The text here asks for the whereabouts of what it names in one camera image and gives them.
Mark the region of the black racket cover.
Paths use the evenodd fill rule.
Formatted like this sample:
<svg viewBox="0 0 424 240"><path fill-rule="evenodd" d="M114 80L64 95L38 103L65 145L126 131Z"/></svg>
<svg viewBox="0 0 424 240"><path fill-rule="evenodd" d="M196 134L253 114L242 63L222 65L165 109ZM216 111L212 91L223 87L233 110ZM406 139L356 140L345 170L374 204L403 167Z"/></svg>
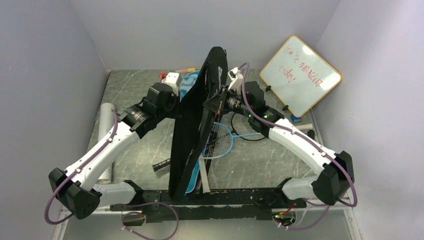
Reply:
<svg viewBox="0 0 424 240"><path fill-rule="evenodd" d="M206 127L215 114L204 109L204 102L213 98L227 82L227 53L220 46L210 49L194 85L181 100L180 117L174 122L170 154L169 197L180 201L190 182L192 171L206 144Z"/></svg>

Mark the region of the white shuttlecock tube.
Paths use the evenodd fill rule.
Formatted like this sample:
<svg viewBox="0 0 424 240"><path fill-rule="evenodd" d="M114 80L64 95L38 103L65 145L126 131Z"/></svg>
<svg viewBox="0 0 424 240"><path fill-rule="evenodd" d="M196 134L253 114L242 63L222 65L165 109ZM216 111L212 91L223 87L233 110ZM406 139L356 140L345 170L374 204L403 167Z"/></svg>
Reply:
<svg viewBox="0 0 424 240"><path fill-rule="evenodd" d="M109 135L109 131L115 123L115 106L112 103L105 102L100 106L98 123L97 141L100 142L103 137ZM112 168L113 164L111 163L100 175L96 183L100 185L110 184L112 181Z"/></svg>

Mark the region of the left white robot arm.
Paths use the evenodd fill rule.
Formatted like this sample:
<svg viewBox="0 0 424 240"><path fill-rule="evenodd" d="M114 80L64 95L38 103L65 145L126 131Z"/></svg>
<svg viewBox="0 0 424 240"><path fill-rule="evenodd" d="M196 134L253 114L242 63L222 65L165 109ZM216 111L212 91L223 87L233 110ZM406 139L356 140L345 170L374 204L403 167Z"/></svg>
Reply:
<svg viewBox="0 0 424 240"><path fill-rule="evenodd" d="M175 83L155 83L142 100L114 117L113 127L83 157L66 169L53 169L48 179L57 199L72 216L81 220L98 207L123 204L137 210L144 191L131 180L117 184L97 183L116 157L154 130L163 119L179 115L180 93Z"/></svg>

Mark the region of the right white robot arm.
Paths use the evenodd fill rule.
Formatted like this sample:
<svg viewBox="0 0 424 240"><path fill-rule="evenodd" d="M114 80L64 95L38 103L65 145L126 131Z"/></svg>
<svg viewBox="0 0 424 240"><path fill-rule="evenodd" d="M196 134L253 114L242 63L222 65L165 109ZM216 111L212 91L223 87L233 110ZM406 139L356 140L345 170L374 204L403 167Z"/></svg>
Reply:
<svg viewBox="0 0 424 240"><path fill-rule="evenodd" d="M286 147L313 170L314 177L291 178L282 184L274 195L278 206L285 208L294 200L312 198L328 206L358 204L351 155L328 149L303 133L266 104L264 92L255 81L243 83L241 92L215 86L207 91L203 106L213 115L235 113L246 117L254 131Z"/></svg>

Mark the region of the blue racket cover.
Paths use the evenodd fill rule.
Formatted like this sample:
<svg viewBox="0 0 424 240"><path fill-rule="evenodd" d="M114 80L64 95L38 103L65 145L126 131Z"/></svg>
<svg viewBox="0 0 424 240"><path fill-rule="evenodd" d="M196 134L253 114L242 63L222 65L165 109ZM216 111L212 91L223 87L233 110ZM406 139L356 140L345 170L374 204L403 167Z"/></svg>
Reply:
<svg viewBox="0 0 424 240"><path fill-rule="evenodd" d="M199 73L200 73L200 71L197 70L197 71L188 73L187 75L182 77L182 81L181 81L181 84L179 86L180 101L183 100L185 95L194 86L194 84L196 83L196 80L198 78ZM195 167L192 170L190 181L189 181L187 188L186 188L186 191L184 193L185 196L195 190L196 185L197 185L198 174L199 174L199 164L196 163Z"/></svg>

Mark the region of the orange yellow marker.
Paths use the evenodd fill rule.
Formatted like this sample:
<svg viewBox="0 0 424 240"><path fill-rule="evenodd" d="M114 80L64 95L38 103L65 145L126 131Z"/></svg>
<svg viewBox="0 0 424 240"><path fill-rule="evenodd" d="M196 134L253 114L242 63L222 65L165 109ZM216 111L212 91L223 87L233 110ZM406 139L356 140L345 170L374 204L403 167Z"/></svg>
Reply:
<svg viewBox="0 0 424 240"><path fill-rule="evenodd" d="M196 68L184 68L184 69L177 69L175 72L180 74L188 74L195 71L196 71Z"/></svg>

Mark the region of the blue whiteboard eraser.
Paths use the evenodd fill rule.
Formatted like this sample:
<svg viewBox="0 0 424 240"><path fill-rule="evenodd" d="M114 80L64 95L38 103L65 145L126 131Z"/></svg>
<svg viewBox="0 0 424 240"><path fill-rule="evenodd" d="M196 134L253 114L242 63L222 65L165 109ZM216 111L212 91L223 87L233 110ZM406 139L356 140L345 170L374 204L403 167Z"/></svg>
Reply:
<svg viewBox="0 0 424 240"><path fill-rule="evenodd" d="M303 121L301 117L296 117L293 114L290 116L290 119L293 123L301 123Z"/></svg>

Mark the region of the whiteboard with orange frame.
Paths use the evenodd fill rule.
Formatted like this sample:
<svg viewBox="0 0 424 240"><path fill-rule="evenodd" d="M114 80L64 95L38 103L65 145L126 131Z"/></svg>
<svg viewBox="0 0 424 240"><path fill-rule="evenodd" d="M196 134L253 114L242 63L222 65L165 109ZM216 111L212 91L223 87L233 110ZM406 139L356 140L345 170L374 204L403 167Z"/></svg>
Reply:
<svg viewBox="0 0 424 240"><path fill-rule="evenodd" d="M342 81L342 74L296 35L287 39L259 75L297 118Z"/></svg>

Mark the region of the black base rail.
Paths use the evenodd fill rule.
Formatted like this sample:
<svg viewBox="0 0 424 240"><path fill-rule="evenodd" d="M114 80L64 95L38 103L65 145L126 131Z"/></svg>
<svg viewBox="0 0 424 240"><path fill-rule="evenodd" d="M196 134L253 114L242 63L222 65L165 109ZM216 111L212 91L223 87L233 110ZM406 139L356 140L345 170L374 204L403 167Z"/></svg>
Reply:
<svg viewBox="0 0 424 240"><path fill-rule="evenodd" d="M288 208L304 209L304 200L288 199L278 187L195 190L173 201L168 190L146 190L128 205L113 204L112 212L142 211L148 223L180 220L243 219L271 220Z"/></svg>

